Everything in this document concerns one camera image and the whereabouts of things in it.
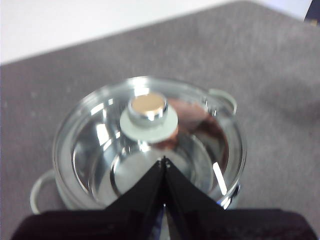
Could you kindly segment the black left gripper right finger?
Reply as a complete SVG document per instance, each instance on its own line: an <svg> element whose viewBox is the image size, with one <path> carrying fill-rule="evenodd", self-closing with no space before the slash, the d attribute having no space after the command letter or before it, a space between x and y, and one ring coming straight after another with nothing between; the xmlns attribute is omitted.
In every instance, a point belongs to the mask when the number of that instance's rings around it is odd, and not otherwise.
<svg viewBox="0 0 320 240"><path fill-rule="evenodd" d="M166 206L183 240L316 240L306 219L281 209L225 210L164 159Z"/></svg>

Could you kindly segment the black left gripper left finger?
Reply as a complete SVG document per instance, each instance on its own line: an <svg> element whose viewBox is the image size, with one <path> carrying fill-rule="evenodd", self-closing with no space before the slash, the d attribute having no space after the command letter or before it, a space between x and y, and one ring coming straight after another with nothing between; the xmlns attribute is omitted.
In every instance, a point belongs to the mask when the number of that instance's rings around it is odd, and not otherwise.
<svg viewBox="0 0 320 240"><path fill-rule="evenodd" d="M146 240L162 210L165 163L158 160L126 193L103 209L47 211L25 218L14 240Z"/></svg>

